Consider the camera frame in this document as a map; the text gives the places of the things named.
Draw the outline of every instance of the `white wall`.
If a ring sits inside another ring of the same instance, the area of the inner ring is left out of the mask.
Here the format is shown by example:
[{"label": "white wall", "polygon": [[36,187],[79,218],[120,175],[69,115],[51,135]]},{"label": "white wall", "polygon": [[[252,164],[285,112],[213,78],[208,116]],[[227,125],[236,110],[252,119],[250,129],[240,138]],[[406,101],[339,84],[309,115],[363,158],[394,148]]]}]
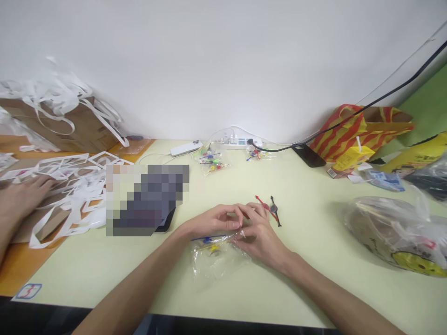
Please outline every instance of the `white wall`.
[{"label": "white wall", "polygon": [[299,140],[337,105],[367,103],[400,84],[447,38],[427,43],[386,80],[442,26],[445,0],[0,6],[1,79],[39,76],[54,56],[154,138],[206,139],[235,124],[273,141]]}]

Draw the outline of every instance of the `red and yellow striped bag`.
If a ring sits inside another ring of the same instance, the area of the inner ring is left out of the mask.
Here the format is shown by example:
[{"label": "red and yellow striped bag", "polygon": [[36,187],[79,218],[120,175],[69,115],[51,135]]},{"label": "red and yellow striped bag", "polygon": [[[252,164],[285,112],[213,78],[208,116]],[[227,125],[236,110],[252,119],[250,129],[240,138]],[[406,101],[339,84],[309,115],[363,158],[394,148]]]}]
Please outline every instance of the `red and yellow striped bag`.
[{"label": "red and yellow striped bag", "polygon": [[[321,130],[335,126],[361,108],[357,105],[341,105]],[[335,162],[348,148],[356,145],[356,137],[359,136],[362,146],[377,152],[397,136],[413,130],[414,124],[410,122],[412,118],[394,107],[369,107],[315,138],[310,148],[325,161]]]}]

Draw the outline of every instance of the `smartphone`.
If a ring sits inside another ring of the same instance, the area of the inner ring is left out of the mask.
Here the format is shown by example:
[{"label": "smartphone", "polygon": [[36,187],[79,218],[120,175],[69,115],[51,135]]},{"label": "smartphone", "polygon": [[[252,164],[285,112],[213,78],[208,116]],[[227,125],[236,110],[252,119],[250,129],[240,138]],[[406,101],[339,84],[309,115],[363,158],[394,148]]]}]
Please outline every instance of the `smartphone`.
[{"label": "smartphone", "polygon": [[310,149],[307,145],[302,145],[299,147],[292,147],[293,151],[297,153],[298,156],[301,157],[306,164],[311,168],[318,168],[326,165],[326,162],[323,158],[318,156],[312,149]]}]

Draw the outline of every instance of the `black cable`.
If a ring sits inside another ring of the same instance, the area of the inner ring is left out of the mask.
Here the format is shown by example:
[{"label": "black cable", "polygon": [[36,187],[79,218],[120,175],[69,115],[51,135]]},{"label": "black cable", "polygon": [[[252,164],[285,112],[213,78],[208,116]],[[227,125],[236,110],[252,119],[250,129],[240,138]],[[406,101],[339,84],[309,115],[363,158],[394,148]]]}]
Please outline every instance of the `black cable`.
[{"label": "black cable", "polygon": [[291,145],[291,146],[284,147],[284,148],[281,148],[281,149],[276,149],[276,150],[262,149],[261,147],[258,147],[258,146],[256,146],[256,145],[253,143],[253,139],[248,139],[248,140],[247,140],[247,143],[248,143],[248,144],[251,144],[252,146],[254,146],[254,147],[255,147],[256,149],[258,149],[258,150],[268,151],[268,152],[278,152],[278,151],[283,151],[283,150],[290,149],[290,148],[292,148],[292,147],[299,147],[299,146],[302,146],[302,145],[304,145],[304,144],[306,144],[306,143],[312,141],[312,140],[313,140],[314,138],[316,138],[317,136],[320,136],[321,134],[324,134],[325,132],[327,132],[327,131],[329,131],[329,130],[332,130],[332,129],[338,127],[338,126],[340,126],[343,122],[346,122],[348,119],[352,118],[353,116],[360,114],[360,113],[363,112],[365,109],[371,107],[371,106],[374,105],[375,103],[381,101],[382,99],[385,99],[387,96],[392,95],[394,92],[397,92],[397,91],[399,91],[401,88],[407,86],[409,83],[411,83],[411,82],[412,82],[413,80],[415,80],[417,77],[419,77],[419,75],[426,69],[426,67],[427,67],[427,66],[428,66],[428,65],[429,65],[429,64],[430,64],[430,63],[431,63],[431,62],[432,62],[432,61],[433,61],[433,60],[434,60],[434,59],[441,53],[441,51],[443,51],[446,47],[447,47],[447,41],[445,41],[445,42],[438,48],[438,50],[436,50],[435,53],[432,54],[432,56],[431,56],[431,57],[424,63],[424,65],[421,66],[421,68],[420,68],[420,69],[413,75],[413,77],[411,77],[410,79],[408,79],[408,80],[407,80],[406,82],[404,82],[402,85],[396,87],[394,90],[388,92],[387,94],[385,94],[385,95],[381,96],[380,98],[374,100],[373,102],[367,104],[367,105],[364,106],[361,110],[355,112],[355,113],[352,114],[351,116],[348,116],[346,119],[344,119],[344,120],[341,121],[340,123],[336,124],[335,126],[332,126],[332,127],[330,127],[330,128],[327,128],[327,129],[325,129],[325,130],[322,130],[322,131],[320,131],[319,133],[313,135],[310,139],[308,139],[308,140],[305,141],[305,142],[302,142],[302,143],[296,143],[296,144],[293,144],[293,145]]}]

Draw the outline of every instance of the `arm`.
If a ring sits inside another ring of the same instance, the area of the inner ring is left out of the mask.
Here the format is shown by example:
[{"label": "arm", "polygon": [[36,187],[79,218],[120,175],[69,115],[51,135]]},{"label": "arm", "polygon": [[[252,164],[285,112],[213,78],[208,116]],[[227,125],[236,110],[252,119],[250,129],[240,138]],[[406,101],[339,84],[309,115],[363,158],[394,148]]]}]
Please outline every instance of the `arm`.
[{"label": "arm", "polygon": [[20,223],[42,202],[54,183],[51,177],[42,175],[0,191],[0,265]]},{"label": "arm", "polygon": [[239,205],[252,221],[235,244],[267,266],[289,277],[344,335],[404,335],[396,326],[285,247],[259,204]]},{"label": "arm", "polygon": [[189,241],[239,229],[242,220],[236,205],[218,205],[186,221],[87,315],[73,335],[133,334]]}]

